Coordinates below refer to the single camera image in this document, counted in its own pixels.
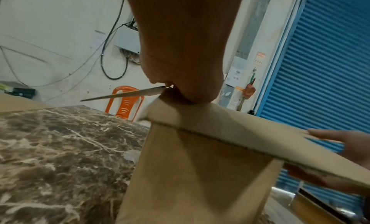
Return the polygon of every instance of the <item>blue roller shutter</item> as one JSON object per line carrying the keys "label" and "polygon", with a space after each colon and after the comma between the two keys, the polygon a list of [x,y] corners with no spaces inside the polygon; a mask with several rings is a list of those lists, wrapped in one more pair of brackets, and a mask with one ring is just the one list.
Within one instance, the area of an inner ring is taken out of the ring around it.
{"label": "blue roller shutter", "polygon": [[[303,129],[370,133],[370,0],[303,0],[257,115]],[[295,191],[298,184],[282,171],[277,186]],[[347,209],[363,203],[360,196],[305,188]]]}

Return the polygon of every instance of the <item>brown marble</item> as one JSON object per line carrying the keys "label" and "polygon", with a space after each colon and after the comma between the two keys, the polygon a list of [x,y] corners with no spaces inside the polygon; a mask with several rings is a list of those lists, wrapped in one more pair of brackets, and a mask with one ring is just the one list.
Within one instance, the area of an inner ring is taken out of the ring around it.
{"label": "brown marble", "polygon": [[114,223],[147,132],[85,106],[1,113],[0,223]]}

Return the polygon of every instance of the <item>electrical box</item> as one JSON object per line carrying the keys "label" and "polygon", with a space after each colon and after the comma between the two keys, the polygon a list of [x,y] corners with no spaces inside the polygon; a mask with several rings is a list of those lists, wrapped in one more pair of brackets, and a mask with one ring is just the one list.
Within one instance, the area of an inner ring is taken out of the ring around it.
{"label": "electrical box", "polygon": [[121,27],[117,30],[117,40],[115,46],[140,54],[139,32],[128,27]]}

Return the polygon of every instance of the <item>orange plastic chair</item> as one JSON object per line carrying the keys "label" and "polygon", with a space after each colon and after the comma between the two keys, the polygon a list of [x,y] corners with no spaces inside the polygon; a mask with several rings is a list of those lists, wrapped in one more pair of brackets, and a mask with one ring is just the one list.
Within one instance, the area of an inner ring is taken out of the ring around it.
{"label": "orange plastic chair", "polygon": [[[119,87],[116,87],[113,90],[112,94],[116,94],[120,90],[123,91],[123,92],[128,92],[128,91],[137,91],[138,89],[137,88],[130,87],[130,86],[119,86]],[[138,106],[138,109],[136,110],[136,113],[134,115],[134,118],[131,120],[131,121],[134,121],[134,119],[136,117],[136,114],[138,113],[139,108],[140,108],[141,104],[144,101],[144,96],[123,97],[122,98],[121,105],[119,106],[119,109],[118,109],[118,111],[116,113],[116,116],[117,117],[120,117],[120,118],[123,118],[123,119],[128,119],[128,117],[130,116],[130,112],[132,110],[132,107],[134,106],[134,104],[136,103],[136,101],[139,98],[141,98],[140,104]],[[113,103],[113,98],[111,98],[109,100],[109,102],[108,102],[108,106],[105,109],[105,112],[106,113],[109,113],[109,110],[110,110],[110,108],[112,106],[112,103]]]}

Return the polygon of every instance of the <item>knife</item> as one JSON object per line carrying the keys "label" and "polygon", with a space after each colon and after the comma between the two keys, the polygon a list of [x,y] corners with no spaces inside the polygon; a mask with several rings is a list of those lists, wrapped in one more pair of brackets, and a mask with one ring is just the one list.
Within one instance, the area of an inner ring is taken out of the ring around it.
{"label": "knife", "polygon": [[160,86],[156,88],[148,88],[148,89],[142,89],[142,90],[137,90],[137,91],[128,91],[125,93],[113,94],[113,95],[108,95],[108,96],[99,96],[95,98],[84,99],[81,101],[93,101],[93,100],[109,99],[109,98],[117,98],[117,97],[154,96],[154,95],[161,94],[165,89],[166,89],[165,86]]}

